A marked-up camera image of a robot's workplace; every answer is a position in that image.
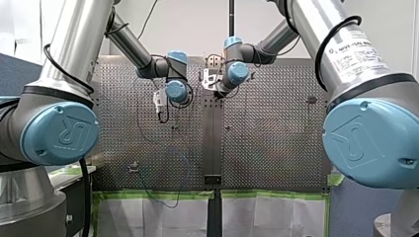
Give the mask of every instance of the black ring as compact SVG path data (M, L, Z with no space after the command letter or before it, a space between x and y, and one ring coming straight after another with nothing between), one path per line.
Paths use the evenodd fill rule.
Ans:
M88 108L93 108L93 102L86 100L82 97L76 96L72 93L68 93L65 91L59 91L52 88L47 87L39 87L39 86L26 86L24 87L24 91L22 94L34 94L34 95L42 95L42 96L49 96L55 97L59 99L63 99L66 101L77 102L87 106Z
M315 77L317 79L318 84L320 85L320 87L327 92L326 86L323 83L323 77L321 75L321 59L323 57L323 53L324 50L326 49L326 46L328 43L330 43L330 41L335 37L335 35L337 33L339 33L339 31L344 28L347 27L351 24L357 24L358 26L361 24L361 22L363 21L363 19L360 16L352 16L349 17L347 19L345 19L344 21L342 21L341 23L339 23L338 25L336 25L334 28L332 28L332 30L329 32L329 34L327 35L327 37L324 39L324 41L321 43L319 49L317 50L317 55L315 56Z
M289 25L289 28L291 30L293 30L293 32L298 34L298 31L296 30L295 26L291 22L291 16L290 16L290 12L289 12L289 9L288 9L288 0L284 0L284 12L285 12L285 17L286 17L287 23Z
M366 92L369 92L370 90L376 89L381 86L386 86L390 84L395 84L399 82L415 82L417 83L416 79L409 74L406 73L397 73L397 74L390 74L386 75L377 79L373 79L367 82L364 82L363 84L343 93L338 98L333 100L328 106L326 113L329 114L335 107L337 107L339 104L349 101L353 98L356 98Z

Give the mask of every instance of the black cable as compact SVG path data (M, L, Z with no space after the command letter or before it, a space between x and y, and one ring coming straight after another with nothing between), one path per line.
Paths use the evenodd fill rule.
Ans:
M170 102L170 105L172 106L172 107L174 107L174 108L176 108L176 109L179 109L179 110L183 110L183 109L186 109L191 103L192 103L192 101L194 100L194 89L192 88L192 86L191 85L189 85L189 84L186 84L188 87L189 87L189 89L190 89L190 94L191 94L191 99L189 100L189 102L188 102L188 104L186 104L185 106L180 106L180 107L178 107L178 106L175 106L175 105L173 105L173 103L172 103L172 101L169 101Z
M288 1L289 0L284 0L284 12L285 12L285 17L287 20L287 23L289 25L289 28L291 30L293 30L293 32L295 32L296 34L298 34L298 31L296 30L295 26L293 25L293 23L291 22L291 16L290 16L290 9L288 6Z
M0 122L12 111L14 111L18 107L18 103L16 102L14 105L11 105L5 112L3 112L0 116Z
M253 48L253 58L252 58L252 61L255 61L255 55L257 55L258 58L259 58L259 63L253 63L253 65L255 65L256 68L260 68L262 66L262 57L261 57L261 54L256 49L256 46L255 45L253 45L252 43L246 43L246 44L249 45L249 46L251 46Z
M319 49L317 50L317 54L315 56L315 77L317 79L317 83L320 85L320 87L327 92L326 86L323 83L323 76L321 75L321 59L324 54L324 50L326 49L326 46L330 41L335 37L336 34L339 33L339 31L352 24L357 24L358 26L361 24L363 19L360 16L351 16L345 20L343 20L341 23L336 25L332 28L332 30L329 32L327 37L324 39L324 41L321 43Z
M189 177L191 175L191 165L190 165L190 163L188 161L188 158L186 158L186 156L183 155L182 156L182 159L185 161L185 163L188 166L188 168L187 168L188 174L181 181L181 184L180 184L179 190L178 190L178 194L177 194L177 197L176 197L176 203L174 205L168 205L166 202L164 202L162 200L159 200L154 195L152 195L151 192L148 190L148 187L145 185L144 178L142 177L141 172L139 172L139 178L141 179L142 187L144 188L144 190L147 193L148 197L150 199L154 200L154 201L157 201L157 202L161 203L162 205L164 205L164 206L166 206L167 208L170 208L170 209L174 209L174 208L178 207L178 205L179 205L179 199L180 199L180 196L181 196L181 191L184 188L184 186L186 185L186 182L189 180Z
M129 25L129 23L125 23L122 26L118 27L117 29L113 30L113 31L108 31L105 33L105 37L107 37L108 35L117 33L118 31L122 30L123 28L127 27Z
M147 17L147 19L145 20L144 26L142 26L141 33L139 34L139 36L138 36L138 38L137 38L138 40L142 37L142 34L144 34L145 27L147 26L148 20L150 20L151 14L153 13L154 8L155 8L155 6L156 6L157 2L158 2L158 0L155 0L155 1L154 1L153 6L151 7L151 10L150 10L150 12L148 13L148 17Z
M6 100L0 103L0 110L6 108L6 107L10 107L13 106L15 104L17 104L19 102L19 98L16 99L10 99L10 100Z
M90 197L90 181L89 172L87 170L86 160L82 158L80 161L81 173L83 175L84 186L84 226L82 237L89 237L90 230L90 213L91 213L91 197Z
M295 42L295 44L290 48L290 49L288 49L287 51L285 51L285 52L281 52L281 53L279 53L278 54L278 56L283 56L283 55L285 55L285 54L287 54L287 53L289 53L289 52L291 52L297 45L298 45L298 42L299 42L299 40L301 40L301 37L298 37L298 39L296 40L296 42Z
M85 83L84 81L78 79L77 77L71 75L70 73L68 73L67 71L64 70L64 68L62 68L51 56L50 52L49 52L49 48L50 48L50 43L45 45L43 47L43 53L45 54L46 58L50 61L50 63L52 63L52 65L58 69L62 74L64 74L65 76L67 76L68 78L70 78L71 80L77 82L78 84L80 84L81 86L83 86L84 88L87 89L87 93L93 94L95 92L95 90L87 83Z

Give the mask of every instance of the perforated metal panel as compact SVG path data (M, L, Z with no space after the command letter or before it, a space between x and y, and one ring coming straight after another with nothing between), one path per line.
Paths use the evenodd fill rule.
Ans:
M222 186L321 191L330 165L321 140L325 95L312 61L253 70L255 78L225 102ZM307 102L314 97L315 104Z
M152 82L137 78L134 67L122 57L99 60L102 165L94 179L96 190L144 189L144 185L177 190L181 184L186 190L203 188L201 70L190 60L188 78L195 99L185 110L170 107L169 122L161 124L152 102L156 91ZM163 80L155 82L163 87ZM143 180L139 173L128 171L134 162Z
M171 108L170 121L160 124L151 81L136 79L134 68L122 57L100 59L93 81L100 91L95 101L102 125L96 190L144 185L177 190L188 170L183 156L191 167L185 190L204 189L204 176L211 174L221 174L223 189L319 192L326 187L330 163L321 141L326 104L311 60L283 59L252 69L254 79L234 98L212 107L198 81L204 61L189 62L196 99L184 111ZM163 86L162 80L156 82ZM314 104L307 102L314 98ZM144 182L128 171L133 162Z

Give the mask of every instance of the silver robot arm segment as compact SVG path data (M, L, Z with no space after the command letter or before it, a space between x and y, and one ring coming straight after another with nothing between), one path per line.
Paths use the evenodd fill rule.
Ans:
M138 75L166 77L171 102L189 102L186 54L152 57L116 15L113 6L118 2L65 1L52 43L45 47L48 60L40 79L26 85L19 100L0 98L0 168L67 165L94 147L99 123L91 110L89 83L104 35L131 60Z
M298 32L329 96L323 144L348 178L374 188L419 187L419 85L394 73L340 0L275 0Z

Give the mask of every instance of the white label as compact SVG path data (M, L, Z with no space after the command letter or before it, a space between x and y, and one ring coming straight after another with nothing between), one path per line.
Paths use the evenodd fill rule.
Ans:
M352 32L352 39L345 42L330 43L326 53L344 82L356 79L367 70L388 69L362 32Z

